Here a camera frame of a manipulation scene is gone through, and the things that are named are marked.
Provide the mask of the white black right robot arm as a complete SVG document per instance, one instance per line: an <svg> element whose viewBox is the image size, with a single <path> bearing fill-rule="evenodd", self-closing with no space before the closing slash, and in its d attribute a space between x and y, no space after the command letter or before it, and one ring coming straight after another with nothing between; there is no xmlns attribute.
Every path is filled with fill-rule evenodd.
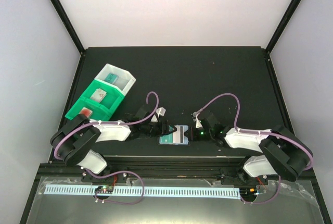
<svg viewBox="0 0 333 224"><path fill-rule="evenodd" d="M208 110L195 116L195 121L193 127L184 131L189 141L212 141L217 146L258 153L247 157L236 171L238 181L243 184L268 175L294 182L312 164L310 149L283 126L267 130L224 126Z"/></svg>

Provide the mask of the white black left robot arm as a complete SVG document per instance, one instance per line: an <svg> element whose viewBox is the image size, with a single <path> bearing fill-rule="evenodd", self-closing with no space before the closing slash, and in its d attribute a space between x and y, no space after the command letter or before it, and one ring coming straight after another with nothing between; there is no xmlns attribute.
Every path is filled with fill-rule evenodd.
<svg viewBox="0 0 333 224"><path fill-rule="evenodd" d="M54 157L67 166L89 170L100 182L108 181L112 170L102 154L92 150L95 143L172 135L177 127L170 125L164 114L163 107L153 113L148 105L142 106L133 118L118 121L92 120L80 113L52 136Z"/></svg>

